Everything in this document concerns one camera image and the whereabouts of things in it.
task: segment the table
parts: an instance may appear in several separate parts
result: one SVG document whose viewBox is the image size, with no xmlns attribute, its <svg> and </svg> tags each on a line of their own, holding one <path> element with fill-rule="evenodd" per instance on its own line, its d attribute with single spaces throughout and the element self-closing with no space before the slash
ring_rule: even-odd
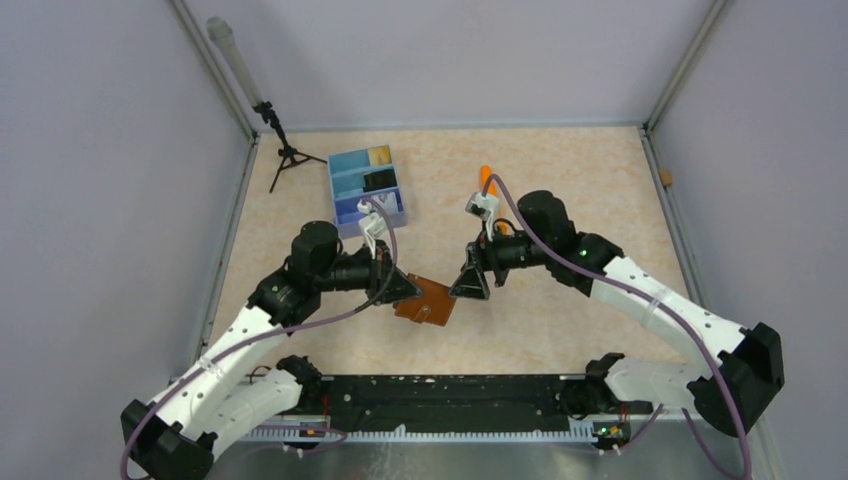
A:
<svg viewBox="0 0 848 480">
<path fill-rule="evenodd" d="M 647 272 L 685 294 L 683 278 L 635 127 L 357 131 L 291 134 L 312 155 L 388 144 L 409 224 L 397 230 L 399 267 L 450 285 L 480 224 L 465 213 L 489 164 L 516 200 L 551 190 L 578 230 L 621 246 Z M 227 267 L 211 340 L 235 318 L 257 282 L 277 269 L 311 220 L 331 220 L 326 166 L 309 162 L 274 178 L 280 147 L 263 135 Z M 361 244 L 345 242 L 348 251 Z M 309 356 L 325 374 L 582 373 L 607 352 L 683 361 L 612 307 L 556 283 L 542 267 L 512 271 L 489 301 L 460 299 L 445 327 L 415 324 L 389 306 L 296 333 L 262 363 Z M 347 311 L 362 292 L 328 293 L 312 320 Z"/>
</svg>

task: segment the tripod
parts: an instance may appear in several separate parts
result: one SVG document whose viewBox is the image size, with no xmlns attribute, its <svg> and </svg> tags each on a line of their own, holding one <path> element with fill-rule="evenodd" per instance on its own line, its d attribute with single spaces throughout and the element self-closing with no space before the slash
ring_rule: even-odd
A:
<svg viewBox="0 0 848 480">
<path fill-rule="evenodd" d="M 247 65 L 244 63 L 244 59 L 239 53 L 238 48 L 236 48 L 235 40 L 233 40 L 233 30 L 227 25 L 227 22 L 219 17 L 212 17 L 206 21 L 206 31 L 212 43 L 221 50 L 221 54 L 227 61 L 227 65 L 230 66 L 230 70 L 233 71 L 236 81 L 242 91 L 244 91 L 244 96 L 247 97 L 248 102 L 253 107 L 253 111 L 262 116 L 262 121 L 269 125 L 277 133 L 280 141 L 283 142 L 283 148 L 277 150 L 277 154 L 280 155 L 280 166 L 277 168 L 277 174 L 274 175 L 274 181 L 271 183 L 271 189 L 268 193 L 274 193 L 274 187 L 277 186 L 277 180 L 280 178 L 280 173 L 283 170 L 296 167 L 309 160 L 327 163 L 326 160 L 299 152 L 288 142 L 286 132 L 283 130 L 283 126 L 280 125 L 280 119 L 277 117 L 277 112 L 274 111 L 271 102 L 262 100 L 259 89 L 256 88 L 253 77 L 250 76 Z"/>
<path fill-rule="evenodd" d="M 301 153 L 291 146 L 289 141 L 286 140 L 286 132 L 283 130 L 283 126 L 280 125 L 280 119 L 277 118 L 277 112 L 274 111 L 274 107 L 271 105 L 271 102 L 262 102 L 258 105 L 254 105 L 253 111 L 262 116 L 262 121 L 270 125 L 271 128 L 277 132 L 277 136 L 280 137 L 280 141 L 283 142 L 283 148 L 277 150 L 277 154 L 280 156 L 280 166 L 277 168 L 277 174 L 274 175 L 274 181 L 271 182 L 271 189 L 268 193 L 274 193 L 274 187 L 277 186 L 277 179 L 280 178 L 280 173 L 283 170 L 296 167 L 301 163 L 306 163 L 310 160 L 315 160 L 316 162 L 325 164 L 327 163 L 326 160 Z"/>
</svg>

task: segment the blue storage container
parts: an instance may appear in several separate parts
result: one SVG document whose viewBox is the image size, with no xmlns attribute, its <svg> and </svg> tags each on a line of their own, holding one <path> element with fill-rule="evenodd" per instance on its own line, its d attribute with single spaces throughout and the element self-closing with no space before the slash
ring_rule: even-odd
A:
<svg viewBox="0 0 848 480">
<path fill-rule="evenodd" d="M 363 215 L 356 205 L 366 196 L 377 197 L 394 228 L 406 225 L 406 210 L 388 145 L 330 155 L 327 166 L 333 223 L 341 238 L 359 236 L 359 220 Z"/>
</svg>

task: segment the robotic arm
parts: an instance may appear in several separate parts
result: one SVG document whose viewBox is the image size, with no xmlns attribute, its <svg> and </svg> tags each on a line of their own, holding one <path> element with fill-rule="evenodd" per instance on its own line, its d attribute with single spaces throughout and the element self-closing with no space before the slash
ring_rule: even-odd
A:
<svg viewBox="0 0 848 480">
<path fill-rule="evenodd" d="M 736 436 L 731 414 L 719 385 L 690 334 L 660 303 L 682 317 L 703 341 L 719 366 L 748 432 L 783 386 L 780 337 L 760 323 L 747 329 L 704 310 L 640 269 L 624 252 L 604 237 L 577 232 L 562 200 L 548 191 L 531 192 L 518 201 L 518 212 L 542 242 L 560 257 L 581 267 L 584 275 L 555 261 L 526 231 L 505 235 L 493 228 L 498 200 L 474 194 L 466 211 L 483 222 L 483 229 L 466 246 L 466 261 L 451 287 L 455 297 L 488 299 L 485 272 L 494 274 L 495 286 L 503 286 L 514 268 L 544 266 L 554 279 L 576 288 L 587 297 L 614 306 L 639 321 L 686 357 L 683 365 L 650 363 L 608 354 L 587 366 L 587 379 L 617 401 L 650 401 L 666 406 L 695 409 L 719 431 Z M 648 294 L 652 301 L 635 295 Z"/>
<path fill-rule="evenodd" d="M 151 408 L 170 395 L 141 426 L 130 454 L 151 476 L 203 479 L 233 442 L 298 404 L 303 386 L 320 377 L 304 359 L 280 362 L 276 370 L 248 387 L 237 388 L 237 384 L 291 335 L 281 334 L 282 329 L 301 325 L 318 310 L 322 292 L 364 290 L 374 304 L 421 295 L 394 266 L 385 242 L 376 239 L 386 230 L 383 218 L 364 205 L 360 210 L 366 213 L 360 221 L 366 245 L 350 255 L 343 252 L 338 230 L 331 223 L 304 225 L 283 266 L 259 282 L 232 325 L 177 382 L 180 385 L 191 376 L 192 383 L 173 394 L 171 388 L 176 387 L 169 387 L 147 404 L 134 400 L 124 409 L 121 424 L 124 440 L 129 442 Z M 250 338 L 256 340 L 238 348 Z"/>
</svg>

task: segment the white wall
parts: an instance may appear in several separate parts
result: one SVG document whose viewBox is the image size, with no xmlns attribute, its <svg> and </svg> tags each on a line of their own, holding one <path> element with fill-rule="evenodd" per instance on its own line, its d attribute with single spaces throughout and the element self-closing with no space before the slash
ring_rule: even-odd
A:
<svg viewBox="0 0 848 480">
<path fill-rule="evenodd" d="M 641 123 L 711 3 L 188 1 L 293 130 Z"/>
<path fill-rule="evenodd" d="M 247 153 L 164 1 L 5 2 L 0 478 L 118 478 L 196 346 Z"/>
<path fill-rule="evenodd" d="M 657 133 L 714 308 L 782 336 L 790 478 L 844 478 L 848 2 L 739 1 Z"/>
</svg>

